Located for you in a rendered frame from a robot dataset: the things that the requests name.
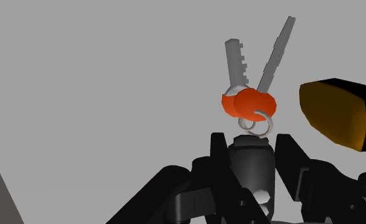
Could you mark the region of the red-headed keys with black fob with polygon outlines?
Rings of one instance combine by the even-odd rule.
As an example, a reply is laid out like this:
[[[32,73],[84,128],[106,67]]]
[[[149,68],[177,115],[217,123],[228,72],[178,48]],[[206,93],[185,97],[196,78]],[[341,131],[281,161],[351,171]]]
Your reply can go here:
[[[230,86],[222,95],[224,111],[237,118],[238,126],[246,133],[234,138],[229,155],[231,168],[241,186],[257,200],[269,220],[274,214],[276,161],[267,136],[272,132],[272,116],[276,112],[275,98],[268,93],[274,74],[284,55],[296,18],[289,16],[276,39],[257,88],[248,86],[244,74],[247,65],[241,53],[239,39],[225,42]]]

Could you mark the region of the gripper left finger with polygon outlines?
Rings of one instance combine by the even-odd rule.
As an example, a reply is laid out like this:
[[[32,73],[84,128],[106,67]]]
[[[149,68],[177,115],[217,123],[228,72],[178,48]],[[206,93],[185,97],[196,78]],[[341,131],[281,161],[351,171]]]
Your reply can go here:
[[[240,135],[227,145],[222,132],[211,134],[210,154],[192,168],[162,168],[106,224],[271,224],[254,197],[270,190],[267,138]]]

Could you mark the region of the orange and black rounded object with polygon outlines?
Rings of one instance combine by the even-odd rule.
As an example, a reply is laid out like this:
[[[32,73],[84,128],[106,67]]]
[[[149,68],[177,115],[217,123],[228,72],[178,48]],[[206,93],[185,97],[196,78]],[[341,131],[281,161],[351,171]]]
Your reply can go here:
[[[301,111],[335,144],[366,151],[366,85],[330,78],[301,84]]]

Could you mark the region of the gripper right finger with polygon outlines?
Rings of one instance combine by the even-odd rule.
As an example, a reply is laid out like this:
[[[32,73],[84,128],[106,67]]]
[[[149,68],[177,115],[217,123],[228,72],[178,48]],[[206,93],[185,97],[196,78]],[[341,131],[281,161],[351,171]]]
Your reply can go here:
[[[305,222],[366,224],[366,172],[357,179],[330,162],[309,158],[289,134],[278,134],[276,170]]]

